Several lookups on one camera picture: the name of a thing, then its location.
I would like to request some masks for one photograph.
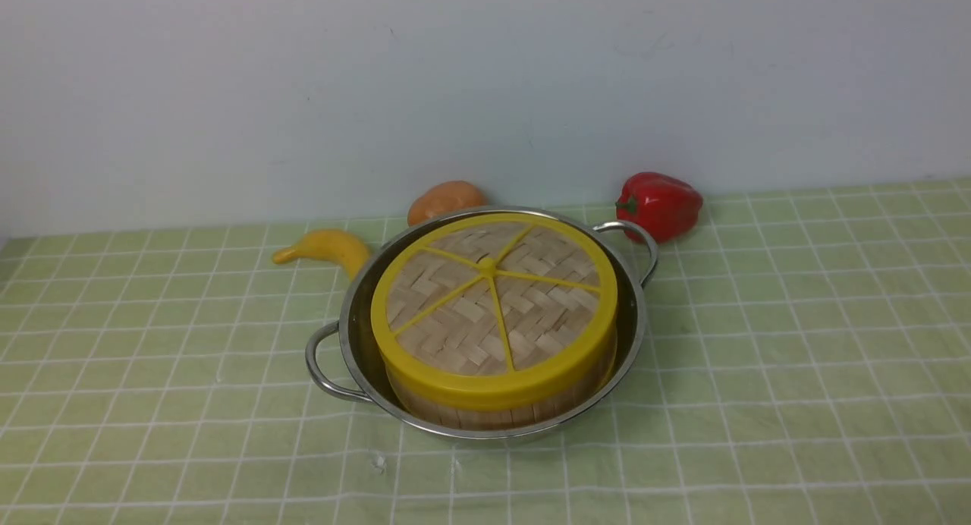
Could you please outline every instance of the toy fruit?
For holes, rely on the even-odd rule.
[[[289,263],[294,259],[319,259],[322,262],[339,263],[354,278],[367,262],[371,252],[361,239],[347,231],[319,230],[303,235],[295,245],[278,250],[273,263]]]
[[[462,180],[444,182],[417,197],[408,211],[408,225],[417,225],[428,218],[485,204],[486,196],[471,183]]]
[[[665,242],[698,223],[703,203],[701,193],[687,183],[658,172],[641,172],[624,183],[616,203],[617,218],[641,225],[656,241]],[[625,232],[631,240],[641,241]]]

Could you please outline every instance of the table surface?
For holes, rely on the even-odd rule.
[[[347,279],[270,255],[321,227],[377,245],[405,223],[9,242],[0,525],[971,515],[971,179],[711,197],[662,247],[627,379],[513,448],[457,448],[309,383],[304,343]],[[336,341],[323,347],[347,381]]]

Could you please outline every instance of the pot handle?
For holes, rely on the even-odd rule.
[[[313,332],[310,340],[306,342],[306,352],[304,353],[306,370],[310,372],[313,383],[319,386],[325,393],[330,394],[330,396],[340,398],[341,400],[362,401],[364,404],[374,404],[374,400],[371,400],[363,391],[344,388],[334,384],[330,379],[325,377],[323,372],[320,372],[320,366],[316,365],[316,348],[320,345],[320,341],[324,341],[330,335],[337,334],[338,329],[337,322],[331,322],[325,325],[325,327],[318,329],[318,331]]]
[[[634,231],[635,234],[638,234],[638,237],[641,237],[644,240],[644,242],[641,242],[640,244],[645,245],[646,248],[648,248],[648,253],[651,255],[651,265],[648,266],[648,272],[644,273],[644,276],[641,277],[641,288],[644,288],[646,285],[648,285],[648,282],[651,281],[651,277],[655,276],[655,269],[658,268],[658,241],[655,241],[655,239],[651,237],[651,234],[649,234],[648,231],[645,231],[641,225],[634,224],[627,220],[604,222],[600,225],[594,225],[593,227],[593,231],[596,232],[617,230]]]

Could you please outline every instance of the yellow banana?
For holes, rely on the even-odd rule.
[[[361,239],[347,231],[319,230],[303,235],[295,245],[280,249],[273,255],[273,263],[289,263],[294,259],[318,259],[343,266],[347,278],[354,278],[364,267],[371,252]]]

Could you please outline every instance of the bamboo steamer lid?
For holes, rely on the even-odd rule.
[[[493,412],[598,389],[616,313],[613,265],[592,238],[502,213],[443,225],[402,251],[379,279],[371,324],[406,405]]]

